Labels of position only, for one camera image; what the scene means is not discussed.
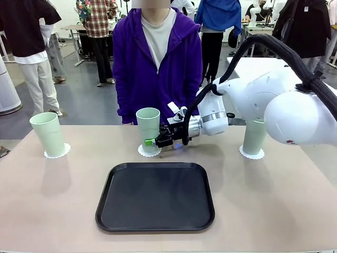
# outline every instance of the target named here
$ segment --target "black tray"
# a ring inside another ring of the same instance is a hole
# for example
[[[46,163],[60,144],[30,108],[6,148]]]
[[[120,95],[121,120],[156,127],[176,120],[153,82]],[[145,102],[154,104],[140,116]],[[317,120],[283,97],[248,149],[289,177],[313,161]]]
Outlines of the black tray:
[[[96,211],[106,231],[193,231],[215,212],[207,174],[196,163],[123,163],[113,168]]]

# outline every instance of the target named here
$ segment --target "white wall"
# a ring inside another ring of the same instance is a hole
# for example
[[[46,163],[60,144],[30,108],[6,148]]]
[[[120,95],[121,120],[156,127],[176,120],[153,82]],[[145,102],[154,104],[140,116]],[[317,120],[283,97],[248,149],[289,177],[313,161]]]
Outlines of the white wall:
[[[74,6],[76,0],[50,0],[56,7],[58,13],[60,14],[62,20],[57,24],[57,28],[59,31],[60,37],[68,38],[69,32],[65,30],[61,30],[61,27],[67,26],[67,25],[75,25],[79,22],[78,14],[74,11]],[[192,0],[195,4],[195,6],[199,6],[200,0]],[[121,1],[116,0],[116,3],[119,7],[121,7]],[[247,12],[248,7],[253,3],[253,0],[240,0],[241,4],[241,17],[243,18]],[[128,3],[128,10],[132,8],[132,0],[130,0]],[[127,14],[126,12],[126,3],[122,1],[122,14]],[[228,35],[230,31],[233,28],[227,29],[227,31],[224,33],[224,40],[228,41]]]

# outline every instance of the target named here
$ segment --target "plaid shirt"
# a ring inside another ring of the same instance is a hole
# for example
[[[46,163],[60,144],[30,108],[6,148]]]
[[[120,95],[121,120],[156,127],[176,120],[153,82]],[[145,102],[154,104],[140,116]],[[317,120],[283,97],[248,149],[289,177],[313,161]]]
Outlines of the plaid shirt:
[[[109,23],[107,13],[116,8],[115,0],[91,0],[91,15],[88,16],[84,23],[89,37],[108,37]]]

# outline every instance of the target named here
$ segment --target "black pants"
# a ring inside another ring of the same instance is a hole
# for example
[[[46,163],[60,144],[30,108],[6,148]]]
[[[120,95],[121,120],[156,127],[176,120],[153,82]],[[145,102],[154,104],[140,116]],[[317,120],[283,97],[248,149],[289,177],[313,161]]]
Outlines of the black pants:
[[[96,57],[96,63],[98,68],[98,77],[100,83],[106,83],[106,79],[112,78],[112,70],[110,67],[110,60],[107,48],[107,39],[111,38],[90,38],[93,46],[93,51]]]
[[[223,33],[203,33],[202,47],[202,80],[215,80],[221,54]]]

